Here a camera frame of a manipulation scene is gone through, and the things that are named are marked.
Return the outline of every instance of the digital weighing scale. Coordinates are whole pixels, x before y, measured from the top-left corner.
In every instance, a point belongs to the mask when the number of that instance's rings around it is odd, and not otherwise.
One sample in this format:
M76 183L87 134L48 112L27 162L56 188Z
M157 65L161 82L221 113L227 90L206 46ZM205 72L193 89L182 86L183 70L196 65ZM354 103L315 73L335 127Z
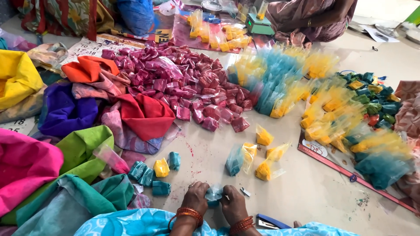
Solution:
M248 13L245 24L248 28L248 32L251 34L274 35L274 31L271 28L271 22L266 17L260 20L257 18L257 14Z

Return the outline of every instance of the pile of pink packets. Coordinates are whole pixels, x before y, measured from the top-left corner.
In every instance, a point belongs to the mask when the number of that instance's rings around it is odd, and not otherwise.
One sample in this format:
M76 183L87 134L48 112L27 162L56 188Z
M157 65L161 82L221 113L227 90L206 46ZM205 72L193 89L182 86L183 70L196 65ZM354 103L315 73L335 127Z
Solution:
M192 119L214 132L222 123L231 124L235 132L249 127L241 117L252 109L249 91L229 83L218 59L191 52L187 45L145 42L140 50L123 48L120 56L105 49L102 57L113 60L120 72L130 79L129 93L139 93L161 100L170 106L176 118Z

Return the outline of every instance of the orange bangle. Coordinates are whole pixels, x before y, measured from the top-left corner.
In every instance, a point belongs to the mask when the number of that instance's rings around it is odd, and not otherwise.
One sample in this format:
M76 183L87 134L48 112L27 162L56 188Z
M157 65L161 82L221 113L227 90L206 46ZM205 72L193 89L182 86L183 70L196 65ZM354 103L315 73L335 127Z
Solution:
M170 225L171 225L172 220L175 219L178 216L181 216L181 215L192 216L197 221L197 224L195 225L195 228L198 228L198 227L203 225L203 216L201 216L200 213L198 213L196 210L194 210L192 208L189 208L189 207L180 207L176 211L176 214L174 215L174 217L172 217L171 220L168 223L169 231L171 230Z
M231 226L229 235L232 236L253 227L255 225L253 218L253 216L248 216L247 218L235 223L233 226Z

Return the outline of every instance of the person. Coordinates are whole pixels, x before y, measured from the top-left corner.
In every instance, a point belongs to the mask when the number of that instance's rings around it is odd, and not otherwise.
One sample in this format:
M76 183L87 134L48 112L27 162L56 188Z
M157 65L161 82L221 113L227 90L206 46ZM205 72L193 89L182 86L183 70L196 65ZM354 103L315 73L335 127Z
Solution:
M321 223L310 222L304 226L295 222L295 228L281 230L260 230L253 224L252 216L248 215L245 198L231 185L223 188L220 204L222 213L231 228L222 227L219 230L210 228L202 220L208 204L205 194L209 184L196 182L190 184L177 213L159 209L123 210L93 217L85 222L74 236L356 236L338 228ZM245 227L238 223L248 219ZM237 233L232 229L243 229Z
M291 0L268 4L266 18L280 42L311 48L312 42L340 37L352 20L357 0Z

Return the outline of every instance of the brown sari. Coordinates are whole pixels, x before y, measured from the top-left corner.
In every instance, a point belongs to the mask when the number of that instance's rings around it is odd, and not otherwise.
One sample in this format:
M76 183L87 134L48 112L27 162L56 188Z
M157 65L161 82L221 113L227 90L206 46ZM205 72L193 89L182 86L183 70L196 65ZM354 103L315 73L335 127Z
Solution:
M291 20L309 18L331 10L335 0L291 0L290 2L274 2L268 5L265 16L271 22L271 27L276 34L274 38L280 42L291 43L301 47L305 38L307 42L329 42L340 37L352 20L357 0L354 0L346 17L337 23L323 27L304 27L292 33L278 31L282 24Z

